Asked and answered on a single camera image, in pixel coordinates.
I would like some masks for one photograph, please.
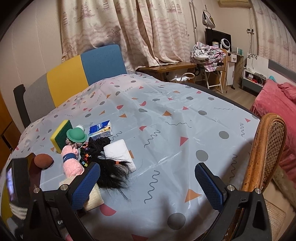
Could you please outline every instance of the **wooden wardrobe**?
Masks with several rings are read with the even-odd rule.
[[[17,147],[19,139],[20,131],[13,122],[0,94],[0,171],[10,153]]]

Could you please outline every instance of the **blue gripper pad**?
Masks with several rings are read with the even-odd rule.
[[[227,198],[227,192],[224,188],[225,184],[219,177],[214,176],[204,163],[197,164],[194,172],[195,178],[212,208],[221,212],[224,207],[223,203]]]
[[[100,177],[99,164],[92,162],[83,172],[78,175],[69,185],[68,199],[73,210],[83,208],[89,194]]]

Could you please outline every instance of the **television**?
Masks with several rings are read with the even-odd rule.
[[[28,208],[30,202],[30,178],[26,158],[12,159],[6,168],[6,187],[9,202]]]
[[[221,42],[221,39],[227,39],[230,43],[230,52],[232,51],[231,45],[231,35],[226,34],[217,30],[213,30],[210,28],[205,29],[205,43],[209,46],[212,46],[212,42]]]

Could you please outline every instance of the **red blanket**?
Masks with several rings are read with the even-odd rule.
[[[251,111],[260,117],[266,113],[276,113],[285,121],[287,138],[279,165],[294,182],[296,188],[296,104],[286,97],[277,83],[267,80]]]

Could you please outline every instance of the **plaid cloth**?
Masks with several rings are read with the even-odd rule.
[[[215,71],[217,64],[223,62],[226,54],[216,46],[209,46],[201,42],[194,45],[190,53],[191,62],[205,68],[206,72]]]

